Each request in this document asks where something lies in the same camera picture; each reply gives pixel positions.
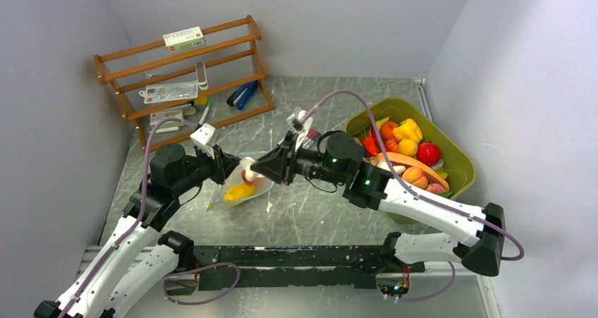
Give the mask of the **clear zip top bag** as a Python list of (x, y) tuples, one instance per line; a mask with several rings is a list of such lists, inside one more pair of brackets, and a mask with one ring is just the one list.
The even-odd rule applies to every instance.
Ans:
[(207, 211), (225, 210), (240, 205), (248, 200), (267, 193), (274, 185), (274, 182), (267, 178), (256, 178), (251, 182), (243, 179), (245, 171), (244, 161), (249, 158), (258, 159), (266, 152), (246, 152), (239, 154), (242, 162), (237, 166), (224, 184), (218, 185), (208, 203)]

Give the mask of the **yellow toy mango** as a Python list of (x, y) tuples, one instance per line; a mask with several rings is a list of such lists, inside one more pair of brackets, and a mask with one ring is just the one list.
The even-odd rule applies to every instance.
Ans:
[(245, 182), (239, 183), (229, 188), (223, 196), (225, 201), (236, 201), (253, 196), (255, 193), (255, 185), (247, 184)]

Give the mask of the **toy peach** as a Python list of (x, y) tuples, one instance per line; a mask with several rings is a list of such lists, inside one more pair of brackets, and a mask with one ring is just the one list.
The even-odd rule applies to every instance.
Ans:
[(429, 185), (428, 178), (424, 174), (424, 171), (418, 167), (409, 167), (407, 168), (401, 178), (406, 182), (409, 183), (416, 188), (425, 189)]

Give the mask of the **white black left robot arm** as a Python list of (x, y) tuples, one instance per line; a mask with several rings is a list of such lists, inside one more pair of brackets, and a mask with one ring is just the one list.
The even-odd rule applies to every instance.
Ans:
[(194, 242), (161, 230), (181, 208), (179, 197), (206, 180), (224, 184), (240, 158), (219, 146), (211, 154), (164, 145), (144, 160), (143, 180), (110, 239), (75, 283), (57, 300), (41, 302), (35, 317), (124, 317), (167, 274), (198, 266)]

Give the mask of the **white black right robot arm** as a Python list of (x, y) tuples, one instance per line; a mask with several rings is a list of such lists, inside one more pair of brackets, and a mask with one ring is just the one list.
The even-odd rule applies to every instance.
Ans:
[(270, 152), (242, 161), (244, 176), (289, 185), (296, 176), (344, 188), (342, 196), (363, 209), (397, 214), (437, 230), (434, 234), (387, 235), (382, 266), (401, 271), (421, 262), (457, 262), (483, 276), (498, 276), (504, 247), (504, 210), (489, 203), (470, 206), (415, 188), (394, 178), (390, 170), (363, 161), (364, 148), (343, 131), (328, 134), (326, 148), (296, 147), (298, 135), (288, 132)]

